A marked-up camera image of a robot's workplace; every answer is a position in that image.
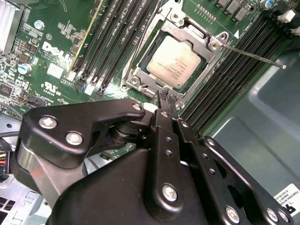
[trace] black mechanical clamp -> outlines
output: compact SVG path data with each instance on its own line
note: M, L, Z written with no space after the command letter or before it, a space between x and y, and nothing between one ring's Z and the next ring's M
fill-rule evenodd
M47 224L293 224L213 138L196 138L175 101L158 92L154 113L122 99L25 114L12 170L53 208ZM136 150L86 174L86 157L126 143Z

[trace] white label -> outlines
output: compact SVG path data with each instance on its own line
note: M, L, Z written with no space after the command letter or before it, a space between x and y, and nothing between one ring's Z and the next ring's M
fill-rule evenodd
M64 72L64 69L56 66L55 64L51 63L48 70L47 70L47 74L54 76L58 79L60 79L62 73Z
M300 212L300 191L294 184L287 186L274 198L289 211L292 217Z

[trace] black metal bracket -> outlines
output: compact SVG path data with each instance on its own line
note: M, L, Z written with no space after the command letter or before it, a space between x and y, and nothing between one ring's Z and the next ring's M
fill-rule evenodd
M214 139L196 138L190 126L178 117L174 96L158 92L156 101L158 109L155 113L144 110L131 99L122 99L37 108L25 114L12 166L16 176L26 173L25 167L19 165L22 154L29 156L31 160L34 158L35 168L45 170L52 164L56 173L61 170L65 176L68 176L68 172L72 176L71 171L78 173L78 168L81 168L88 155L106 149L117 149L128 142L137 144L135 153L113 161L111 166L105 166L97 173L85 178L79 176L78 180L72 180L73 183L64 184L61 188L62 197L53 210L53 224L59 224L55 223L56 220L65 221L66 224L68 222L64 218L70 217L78 221L77 206L69 205L75 200L70 201L68 198L84 198L86 207L91 203L93 207L95 199L115 197L116 189L120 191L117 194L120 198L123 191L134 198L143 196L135 198L130 207L131 210L136 207L146 209L142 213L142 217L147 218L145 224L153 220L158 224L182 224L185 217L191 216L185 209L193 211L196 205L203 212L199 212L197 216L192 215L192 224L293 224L286 209ZM43 118L51 118L56 125L51 128L42 126L40 120ZM78 145L68 142L67 135L70 132L79 134L82 138ZM144 163L135 162L134 157ZM22 160L22 165L27 166L26 157ZM180 164L181 160L189 165L189 169ZM28 168L36 183L39 176L33 174L34 168ZM136 177L123 170L136 174ZM110 179L113 183L111 190L108 182ZM26 184L25 180L28 179L26 177L19 180ZM103 186L103 192L95 188L94 183L89 183L91 181ZM122 202L122 199L114 199L113 202L115 201ZM113 209L106 207L101 209L103 215L111 210ZM90 215L93 218L87 219L86 221L90 221L87 224L95 224L100 215Z
M168 95L158 92L159 108L151 124L152 146L148 157L144 202L148 211L160 221L177 217L183 208L180 153L173 132Z
M103 143L110 138L107 133L112 125L141 120L144 115L145 110L131 99L36 108L24 115L20 139L37 155L71 169L79 167L89 152L95 155L105 147ZM39 120L43 118L52 118L57 126L41 127ZM70 132L79 134L82 143L68 143L66 135Z

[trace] black ram slot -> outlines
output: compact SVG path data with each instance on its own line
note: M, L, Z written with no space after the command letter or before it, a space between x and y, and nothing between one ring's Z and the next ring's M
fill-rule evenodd
M269 58L283 42L284 37L277 32L277 28L260 16L236 47ZM196 132L202 133L247 86L263 65L263 62L248 56L230 52L181 117Z
M106 37L106 33L109 31L110 26L116 20L116 15L119 13L121 9L121 0L113 0L109 3L105 14L100 20L99 25L95 29L95 33L93 34L93 38L89 43L88 49L86 50L84 56L77 62L75 66L75 71L79 72L83 68L86 68L91 63L91 60L97 54L99 47Z
M150 0L143 0L141 2L140 10L139 10L140 13L132 15L132 18L131 18L132 23L130 23L128 29L126 29L123 33L123 37L126 37L127 41L124 42L123 41L124 39L122 38L120 43L118 43L118 45L122 44L121 48L118 50L113 49L113 52L118 51L118 56L114 60L113 64L110 65L108 70L106 71L106 75L104 76L102 85L99 89L100 96L103 95L108 84L110 83L111 79L115 75L117 65L118 65L119 61L122 59L122 57L124 56L125 52L128 50L128 47L132 44L134 38L136 37L137 31L140 30L142 28L142 26L145 25L145 23L148 21L147 19L149 18L150 14L151 14L151 3L152 3L152 5L155 5L155 2L153 3ZM103 70L99 72L99 75L102 75L104 73L105 69L106 69L106 67L104 67Z
M120 38L120 34L123 32L128 22L128 17L133 13L138 2L138 0L127 0L123 2L118 19L114 20L113 25L110 26L109 32L105 35L103 43L101 43L97 54L86 68L85 73L90 75L93 71L98 71L99 68L105 64L107 58L111 57L111 49Z

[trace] screw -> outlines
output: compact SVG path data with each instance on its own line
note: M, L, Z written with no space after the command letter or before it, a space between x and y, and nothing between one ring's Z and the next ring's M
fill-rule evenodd
M211 42L211 43L208 45L208 47L209 47L212 51L216 51L216 50L218 50L218 48L219 48L219 43L213 41L213 42Z
M273 220L274 222L278 222L278 218L277 218L275 212L273 212L273 210L267 208L267 213L268 213L269 217L271 218L271 220Z
M230 218L231 221L233 221L236 224L238 224L240 222L240 217L233 207L227 206L225 208L225 210L226 210L227 216Z
M168 184L163 185L163 194L164 197L171 202L174 202L177 199L176 190Z
M57 126L56 120L51 117L43 117L38 121L38 123L45 129L53 129Z
M166 117L166 118L169 117L169 115L168 115L165 111L161 111L160 113L161 113L164 117Z
M138 111L141 111L141 107L138 104L132 104L132 107Z
M173 13L171 14L171 20L174 23L178 23L181 20L181 18L179 18L179 16L176 13Z
M188 124L187 124L185 121L181 121L181 124L182 124L185 128L188 127Z
M279 215L285 222L289 222L289 218L286 216L286 214L282 210L278 210Z
M130 80L130 82L131 82L133 85L137 85L137 84L140 82L140 80L139 80L138 78L136 78L136 77L133 77L133 78Z
M66 141L71 145L79 145L83 142L83 137L79 133L70 132L66 136Z
M43 30L45 28L44 22L40 20L36 20L33 25L37 30Z
M207 142L212 145L212 146L215 146L215 143L212 141L212 139L207 139Z

